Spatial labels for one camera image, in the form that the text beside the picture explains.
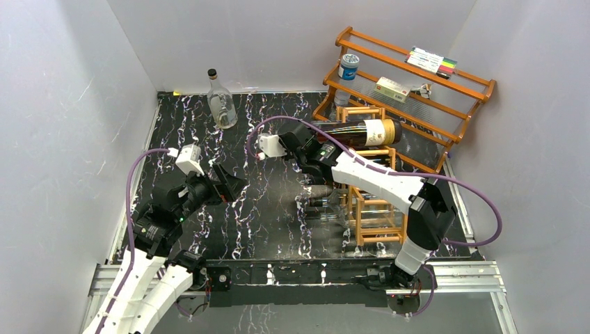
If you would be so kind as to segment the dark red wine bottle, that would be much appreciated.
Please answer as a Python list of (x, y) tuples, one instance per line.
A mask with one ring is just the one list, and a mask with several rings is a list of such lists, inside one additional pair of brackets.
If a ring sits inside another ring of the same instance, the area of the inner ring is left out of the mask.
[(399, 121), (389, 118), (346, 122), (317, 121), (312, 124), (343, 145), (354, 149), (398, 143), (403, 130)]

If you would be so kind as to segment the clear glass bottle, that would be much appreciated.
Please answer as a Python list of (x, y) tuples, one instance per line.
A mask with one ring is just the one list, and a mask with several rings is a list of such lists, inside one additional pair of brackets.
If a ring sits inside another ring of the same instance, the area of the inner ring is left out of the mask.
[(214, 68), (209, 69), (207, 75), (210, 81), (207, 102), (214, 122), (220, 129), (229, 129), (238, 121), (233, 96), (227, 88), (221, 85)]

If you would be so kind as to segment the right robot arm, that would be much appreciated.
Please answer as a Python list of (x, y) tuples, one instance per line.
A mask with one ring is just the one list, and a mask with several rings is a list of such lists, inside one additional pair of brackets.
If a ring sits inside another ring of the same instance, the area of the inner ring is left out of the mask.
[(361, 157), (353, 149), (303, 121), (286, 124), (279, 134), (259, 137), (268, 157), (295, 159), (303, 173), (327, 182), (354, 186), (393, 205), (407, 216), (406, 240), (390, 268), (388, 284), (409, 288), (420, 268), (438, 250), (457, 212), (442, 175), (397, 172)]

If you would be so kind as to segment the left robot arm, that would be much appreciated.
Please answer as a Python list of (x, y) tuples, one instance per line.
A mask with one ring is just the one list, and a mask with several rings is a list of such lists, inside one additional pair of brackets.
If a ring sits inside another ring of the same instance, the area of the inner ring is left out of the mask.
[(209, 281), (205, 258), (188, 250), (169, 258), (183, 222), (204, 205), (234, 202), (245, 180), (212, 166), (216, 179), (192, 163), (182, 179), (165, 174), (139, 211), (129, 248), (106, 298), (85, 333), (151, 333), (188, 289)]

